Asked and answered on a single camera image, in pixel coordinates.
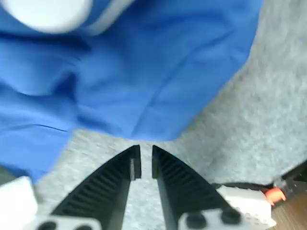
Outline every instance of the wooden surface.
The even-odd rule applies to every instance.
[[[271,230],[307,230],[307,194],[303,194],[273,212],[277,226]]]

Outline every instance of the blue cloth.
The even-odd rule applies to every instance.
[[[0,7],[0,164],[35,182],[76,128],[178,137],[246,62],[261,3],[136,0],[93,37],[39,33]]]

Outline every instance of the orange light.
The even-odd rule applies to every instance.
[[[265,193],[265,196],[272,206],[274,206],[278,201],[285,201],[287,199],[280,188],[270,189]]]

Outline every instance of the white object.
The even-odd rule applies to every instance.
[[[60,34],[85,22],[93,0],[1,0],[1,3],[26,26],[44,33]]]
[[[237,211],[253,230],[266,230],[276,225],[272,208],[261,191],[222,186],[217,191]]]
[[[98,35],[109,28],[134,0],[110,0],[96,22],[86,29]],[[62,34],[84,23],[93,0],[0,0],[3,8],[24,25],[43,33]]]
[[[239,224],[226,225],[221,220],[222,210],[212,209],[201,211],[202,215],[206,218],[207,225],[200,230],[253,230],[253,228],[243,219]],[[178,221],[178,230],[191,230],[186,224],[187,213],[184,213]]]
[[[34,220],[37,202],[28,177],[19,177],[0,186],[1,229],[21,230]]]
[[[87,226],[91,230],[101,230],[100,223],[96,219],[63,216],[37,217],[23,230],[37,230],[43,224],[48,223],[55,225],[56,230],[76,230],[81,226]]]

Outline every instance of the gray carpet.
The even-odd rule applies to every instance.
[[[268,183],[307,159],[307,1],[266,0],[248,63],[181,138],[156,143],[211,182]],[[139,142],[78,131],[38,185],[48,213],[75,185]],[[162,230],[151,142],[141,142],[143,180],[131,186],[124,230]]]

